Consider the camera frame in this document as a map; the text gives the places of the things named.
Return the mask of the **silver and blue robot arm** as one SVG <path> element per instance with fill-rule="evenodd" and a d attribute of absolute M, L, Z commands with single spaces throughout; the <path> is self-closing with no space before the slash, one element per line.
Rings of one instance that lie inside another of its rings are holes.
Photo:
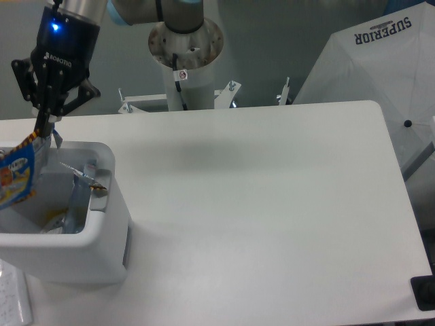
<path fill-rule="evenodd" d="M 205 32 L 202 1 L 48 1 L 35 49 L 11 63 L 24 100 L 37 112 L 37 136 L 50 136 L 55 122 L 100 97 L 89 68 L 106 12 L 120 24 L 159 23 L 176 51 L 176 38 Z"/>

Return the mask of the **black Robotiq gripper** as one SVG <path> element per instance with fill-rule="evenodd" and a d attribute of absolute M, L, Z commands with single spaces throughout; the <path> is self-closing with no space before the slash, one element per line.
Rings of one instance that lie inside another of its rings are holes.
<path fill-rule="evenodd" d="M 61 11 L 44 7 L 37 34 L 37 45 L 31 58 L 13 60 L 14 75 L 24 100 L 38 110 L 34 131 L 40 137 L 52 132 L 50 114 L 63 117 L 81 107 L 101 93 L 88 80 L 89 64 L 97 42 L 100 27 Z M 48 104 L 48 67 L 63 71 L 60 89 L 54 103 Z M 77 87 L 77 96 L 66 103 L 67 91 Z"/>

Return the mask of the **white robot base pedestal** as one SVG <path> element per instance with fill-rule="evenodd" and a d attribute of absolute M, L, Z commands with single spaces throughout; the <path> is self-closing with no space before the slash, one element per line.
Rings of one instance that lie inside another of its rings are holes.
<path fill-rule="evenodd" d="M 214 108 L 214 64 L 222 52 L 224 36 L 206 18 L 195 32 L 178 34 L 163 22 L 148 38 L 153 59 L 162 69 L 169 111 Z"/>

